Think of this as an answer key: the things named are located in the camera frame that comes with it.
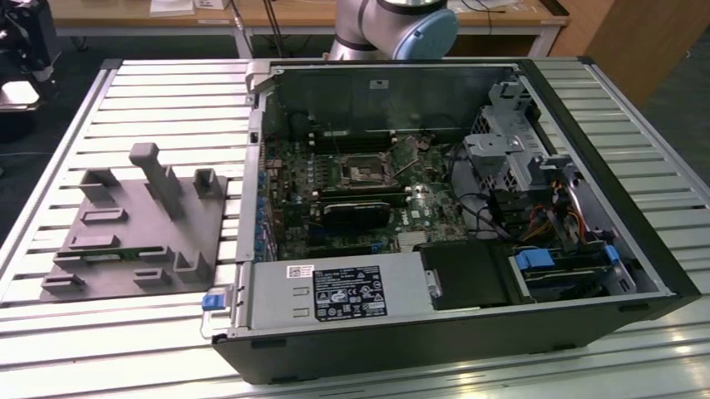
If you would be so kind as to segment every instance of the paper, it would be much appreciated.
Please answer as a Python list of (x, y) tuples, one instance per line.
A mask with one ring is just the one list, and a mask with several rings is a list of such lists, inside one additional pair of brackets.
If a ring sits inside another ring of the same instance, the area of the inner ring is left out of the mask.
[[(465, 0), (465, 4), (469, 6), (469, 8), (473, 8), (481, 12), (487, 11), (485, 7), (492, 9), (496, 7), (512, 6), (520, 2), (523, 2), (523, 0)], [(463, 0), (449, 0), (448, 9), (455, 13), (475, 12), (465, 7), (465, 4), (463, 4)]]
[(193, 15), (193, 0), (152, 0), (150, 17), (176, 17), (178, 15)]

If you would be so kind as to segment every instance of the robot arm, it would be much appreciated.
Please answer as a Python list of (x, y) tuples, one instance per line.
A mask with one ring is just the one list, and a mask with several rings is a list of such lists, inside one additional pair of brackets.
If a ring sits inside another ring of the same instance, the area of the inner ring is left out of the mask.
[(328, 59), (440, 58), (456, 32), (445, 0), (339, 0)]

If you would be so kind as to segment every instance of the wooden cabinet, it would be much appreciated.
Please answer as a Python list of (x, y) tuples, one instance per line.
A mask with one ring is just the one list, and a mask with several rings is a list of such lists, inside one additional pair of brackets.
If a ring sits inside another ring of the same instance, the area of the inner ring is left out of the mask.
[(571, 21), (549, 55), (591, 56), (641, 106), (710, 24), (710, 1), (557, 1)]

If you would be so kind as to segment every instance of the floor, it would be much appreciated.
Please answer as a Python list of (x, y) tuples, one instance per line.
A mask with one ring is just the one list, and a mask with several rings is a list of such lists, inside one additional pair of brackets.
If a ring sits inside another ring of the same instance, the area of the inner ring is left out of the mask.
[[(286, 51), (296, 57), (318, 57), (329, 47), (329, 38), (290, 37)], [(257, 57), (274, 57), (266, 41), (253, 44)], [(52, 151), (81, 104), (94, 74), (106, 58), (230, 58), (230, 37), (142, 37), (89, 38), (88, 51), (78, 52), (69, 40), (62, 40), (62, 55), (56, 62), (54, 78), (60, 96), (33, 115), (33, 129), (9, 143), (0, 143), (0, 242), (12, 228), (29, 193), (49, 161)], [(710, 31), (699, 39), (667, 78), (643, 113), (682, 154), (702, 179), (710, 183)], [(0, 115), (0, 126), (6, 126)], [(12, 121), (24, 126), (26, 121)]]

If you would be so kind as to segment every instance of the black plastic cover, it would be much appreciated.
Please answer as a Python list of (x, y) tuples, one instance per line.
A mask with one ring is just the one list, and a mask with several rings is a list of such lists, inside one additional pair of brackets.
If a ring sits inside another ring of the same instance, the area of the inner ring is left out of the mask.
[(436, 310), (523, 303), (503, 248), (489, 240), (427, 243), (417, 246), (424, 269), (435, 272), (441, 296)]

